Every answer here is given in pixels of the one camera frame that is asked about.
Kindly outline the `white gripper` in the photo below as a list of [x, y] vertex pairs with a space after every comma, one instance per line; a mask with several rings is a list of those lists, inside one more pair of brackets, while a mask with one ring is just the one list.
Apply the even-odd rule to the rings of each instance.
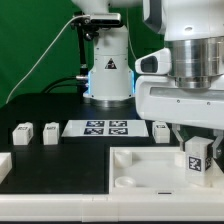
[[222, 155], [224, 140], [224, 76], [209, 89], [181, 89], [167, 76], [140, 76], [136, 82], [136, 110], [141, 119], [173, 123], [172, 131], [184, 150], [181, 125], [213, 131], [213, 158]]

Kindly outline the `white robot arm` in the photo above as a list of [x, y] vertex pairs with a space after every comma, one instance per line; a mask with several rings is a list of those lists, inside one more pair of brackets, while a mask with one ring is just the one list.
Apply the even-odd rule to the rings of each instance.
[[[212, 156], [224, 139], [224, 0], [72, 0], [94, 39], [85, 96], [92, 102], [135, 97], [144, 120], [212, 129]], [[135, 61], [128, 73], [127, 29], [111, 7], [143, 7], [143, 22], [164, 47]]]

